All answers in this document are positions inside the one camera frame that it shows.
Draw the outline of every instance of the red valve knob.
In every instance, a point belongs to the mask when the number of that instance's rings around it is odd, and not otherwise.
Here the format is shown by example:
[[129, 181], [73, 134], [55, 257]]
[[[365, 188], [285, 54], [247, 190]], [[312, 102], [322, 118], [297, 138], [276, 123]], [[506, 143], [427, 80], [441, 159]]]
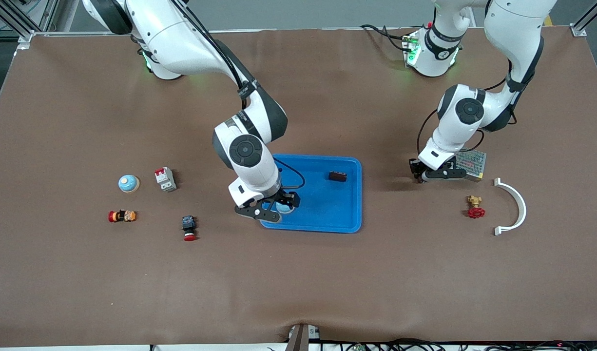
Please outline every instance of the red valve knob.
[[467, 215], [469, 216], [469, 218], [481, 218], [485, 216], [485, 210], [479, 207], [474, 207], [467, 211]]

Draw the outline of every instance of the blue plastic tray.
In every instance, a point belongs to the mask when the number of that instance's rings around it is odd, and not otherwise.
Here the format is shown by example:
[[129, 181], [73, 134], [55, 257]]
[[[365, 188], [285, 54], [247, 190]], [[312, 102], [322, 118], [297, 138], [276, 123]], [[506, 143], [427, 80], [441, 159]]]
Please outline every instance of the blue plastic tray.
[[[305, 186], [296, 190], [300, 207], [292, 213], [281, 214], [281, 222], [261, 224], [270, 229], [327, 233], [356, 233], [361, 228], [362, 175], [356, 158], [338, 156], [310, 156], [276, 154], [282, 162], [294, 167], [305, 177]], [[300, 184], [300, 177], [277, 162], [283, 169], [283, 186]], [[329, 180], [329, 172], [348, 175], [346, 182]]]

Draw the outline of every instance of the white robot link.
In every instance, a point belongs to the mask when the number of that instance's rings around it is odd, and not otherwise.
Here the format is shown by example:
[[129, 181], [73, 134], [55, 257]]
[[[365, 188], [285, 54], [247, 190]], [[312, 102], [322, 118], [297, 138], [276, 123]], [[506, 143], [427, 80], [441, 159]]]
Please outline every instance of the white robot link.
[[238, 86], [242, 110], [218, 125], [212, 144], [238, 175], [229, 185], [236, 213], [268, 222], [281, 215], [272, 204], [300, 205], [296, 192], [281, 186], [279, 169], [266, 144], [283, 136], [287, 116], [258, 81], [219, 40], [214, 40], [181, 0], [82, 0], [86, 11], [115, 34], [131, 34], [147, 67], [158, 78], [223, 73]]
[[494, 132], [507, 126], [521, 93], [534, 77], [543, 51], [541, 26], [557, 0], [431, 0], [434, 22], [403, 38], [405, 62], [422, 75], [436, 77], [454, 64], [469, 26], [464, 7], [485, 7], [485, 34], [508, 58], [502, 90], [491, 93], [458, 84], [445, 91], [437, 107], [439, 126], [418, 159], [409, 160], [419, 182], [464, 178], [456, 154], [477, 129]]

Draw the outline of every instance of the gray floor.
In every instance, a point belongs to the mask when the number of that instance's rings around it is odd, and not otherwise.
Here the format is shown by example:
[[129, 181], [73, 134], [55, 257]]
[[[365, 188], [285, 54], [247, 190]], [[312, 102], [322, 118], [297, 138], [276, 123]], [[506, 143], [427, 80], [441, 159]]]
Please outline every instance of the gray floor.
[[[552, 11], [556, 25], [574, 22], [593, 0], [558, 0]], [[91, 18], [79, 0], [60, 0], [58, 29], [105, 31]], [[429, 0], [191, 0], [190, 7], [211, 30], [219, 29], [305, 29], [356, 27], [369, 23], [390, 27], [418, 26], [432, 20]], [[479, 25], [483, 23], [477, 16]], [[597, 19], [586, 29], [597, 62]], [[0, 43], [0, 87], [8, 71], [15, 44]]]

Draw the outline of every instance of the white curved handle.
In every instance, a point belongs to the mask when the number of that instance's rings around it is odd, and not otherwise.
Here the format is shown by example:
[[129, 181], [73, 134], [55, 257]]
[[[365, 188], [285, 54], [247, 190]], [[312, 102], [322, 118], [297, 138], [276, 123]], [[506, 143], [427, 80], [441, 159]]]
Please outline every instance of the white curved handle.
[[508, 184], [502, 183], [500, 178], [495, 178], [494, 186], [508, 191], [508, 193], [515, 198], [515, 201], [517, 202], [517, 207], [519, 208], [519, 217], [517, 217], [517, 222], [515, 222], [515, 224], [511, 225], [510, 227], [495, 228], [495, 235], [497, 236], [503, 232], [515, 229], [523, 223], [523, 221], [526, 219], [526, 202], [523, 200], [521, 194], [519, 194], [519, 191], [517, 191], [514, 187], [509, 186]]

